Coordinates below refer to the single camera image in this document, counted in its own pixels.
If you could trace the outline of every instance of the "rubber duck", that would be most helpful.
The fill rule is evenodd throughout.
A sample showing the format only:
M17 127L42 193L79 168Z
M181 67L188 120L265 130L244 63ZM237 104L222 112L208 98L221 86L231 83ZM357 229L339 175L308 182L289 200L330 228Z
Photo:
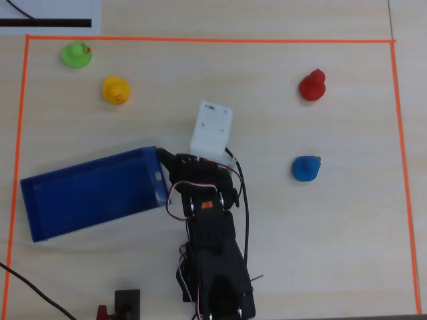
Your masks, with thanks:
M313 181L319 173L320 157L303 155L292 163L292 173L298 181Z
M71 68L82 68L91 61L91 48L81 41L74 41L62 48L61 58Z
M307 101L320 99L326 91L325 80L326 76L322 70L314 70L302 79L300 83L301 96Z
M102 85L102 96L114 105L120 105L129 99L130 86L117 75L109 75Z

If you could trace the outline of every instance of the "light wood table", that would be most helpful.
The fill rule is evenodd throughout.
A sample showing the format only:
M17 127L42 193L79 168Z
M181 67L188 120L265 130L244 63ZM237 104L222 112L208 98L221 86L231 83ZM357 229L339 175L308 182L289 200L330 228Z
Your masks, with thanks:
M132 2L118 21L124 6L103 3L104 35L390 38L386 1ZM23 54L22 37L7 40L2 261ZM415 313L388 44L88 41L93 61L77 71L60 64L64 44L30 44L20 178L147 145L186 151L199 101L221 103L234 108L230 149L248 184L248 267L265 275L254 282L257 318ZM308 105L296 88L316 67L328 89ZM109 74L131 83L118 109L101 99ZM321 156L322 168L302 185L289 171L305 154ZM244 210L233 212L242 247ZM111 309L114 290L130 288L141 289L142 319L189 319L174 279L184 240L183 225L160 208L34 244L18 190L12 267L78 319L93 319L98 304ZM62 319L11 277L7 319L30 316Z
M408 173L414 216L421 300L427 299L427 3L391 0L392 27L396 43L400 101L408 156Z

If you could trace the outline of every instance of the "blue container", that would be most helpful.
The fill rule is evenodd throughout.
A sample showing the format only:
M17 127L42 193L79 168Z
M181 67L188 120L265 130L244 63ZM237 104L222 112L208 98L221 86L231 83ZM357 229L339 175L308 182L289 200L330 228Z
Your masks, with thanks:
M34 242L166 205L156 147L21 180Z

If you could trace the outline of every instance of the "red and white wire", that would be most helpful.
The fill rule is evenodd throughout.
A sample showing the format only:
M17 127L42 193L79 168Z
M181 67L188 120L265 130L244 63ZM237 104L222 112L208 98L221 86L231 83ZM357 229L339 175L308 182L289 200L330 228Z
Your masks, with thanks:
M239 197L240 197L240 194L242 194L242 178L240 177L240 174L235 169L231 168L228 165L223 165L222 163L219 163L219 162L216 162L216 161L212 161L212 160L206 160L206 161L215 163L216 165L218 165L220 167L223 167L223 168L226 168L226 169L228 169L230 171L233 171L238 176L238 178L240 180L240 190L239 190Z
M174 219L177 219L178 221L185 221L188 218L181 218L181 217L177 217L176 215L172 215L169 211L169 202L172 196L173 191L175 190L176 186L179 185L180 183L187 183L189 185L194 185L196 187L206 187L206 188L214 188L217 192L218 189L216 188L215 185L211 184L211 183L195 183L195 182L191 182L191 181L178 181L177 183L175 183L174 185L172 185L171 189L169 190L169 195L167 196L167 201L166 201L166 211L167 213L173 217Z
M197 300L195 302L195 315L197 320L200 320L200 311L199 311L199 287L197 287Z
M178 261L178 271L179 271L179 277L181 278L182 283L184 284L185 290L187 291L187 295L189 297L189 300L191 301L191 303L194 304L193 299L191 298L191 295L189 293L188 287L187 287L187 283L185 283L184 278L182 277L182 271L181 271L181 259L187 259L187 253L183 252L181 254L181 256L179 257L179 261Z

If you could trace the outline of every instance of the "orange tape line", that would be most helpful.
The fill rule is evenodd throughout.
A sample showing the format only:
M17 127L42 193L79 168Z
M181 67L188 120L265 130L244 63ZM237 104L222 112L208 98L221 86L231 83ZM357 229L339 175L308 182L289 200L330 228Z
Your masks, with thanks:
M169 42L216 42L216 43L392 43L394 39L378 40L345 40L345 39L203 39L203 38L170 38L170 37L101 37L101 36L62 36L30 35L38 40L114 40L114 41L169 41Z
M25 49L24 49L24 62L22 66L21 95L19 98L18 129L16 134L15 169L13 172L11 222L9 226L9 242L7 244L6 266L8 267L11 266L11 260L12 260L13 228L15 225L16 194L17 194L17 187L18 187L19 153L21 150L21 129L22 129L22 112L24 108L25 80L27 78L28 47L29 47L29 35L26 35ZM10 276L9 272L6 271L5 289L3 292L3 308L1 310L1 320L6 320L7 295L9 293L9 276Z
M406 210L408 212L409 241L411 246L411 259L412 259L412 280L414 282L416 312L417 314L421 315L421 300L420 300L420 291L418 288L418 268L416 263L414 225L412 222L412 206L411 206L411 196L409 191L408 166L406 165L405 141L403 136L402 112L400 109L398 74L396 70L396 56L394 54L394 43L390 43L390 53L392 56L394 98L396 100L396 112L398 116L399 138L400 138L400 152L402 154L403 178L405 182Z
M9 226L9 241L7 246L7 260L6 265L10 267L12 258L12 245L13 245L13 230L15 224L15 208L17 198L17 185L18 185L18 174L19 174L19 154L21 149L21 130L22 130L22 117L23 117L23 106L24 106L24 94L25 94L25 82L27 78L27 65L28 65L28 50L29 40L40 39L40 40L114 40L114 41L171 41L171 42L212 42L212 43L389 43L390 53L392 57L392 72L394 82L394 95L396 100L396 111L398 117L398 128L400 138L400 150L402 154L402 165L404 173L404 184L406 193L406 207L408 212L408 224L410 234L410 247L411 247L411 258L412 258L412 276L414 281L414 295L416 302L417 314L421 315L421 302L420 292L418 289L418 272L416 262L416 250L414 240L414 226L412 223L412 208L410 201L410 190L409 190L409 179L408 179L408 168L406 166L406 154L405 144L402 127L402 115L400 110L399 100L399 89L398 79L396 72L396 58L394 54L394 39L378 39L378 40L333 40L333 39L197 39L197 38L161 38L161 37L74 37L74 36L40 36L40 35L26 35L25 36L25 49L24 49L24 60L22 68L21 78L21 94L19 98L19 114L18 114L18 128L15 148L15 168L13 174L13 193L12 193L12 204L11 204L11 220ZM3 292L3 308L1 312L1 320L6 319L7 311L7 298L9 292L9 273L5 275L5 287Z

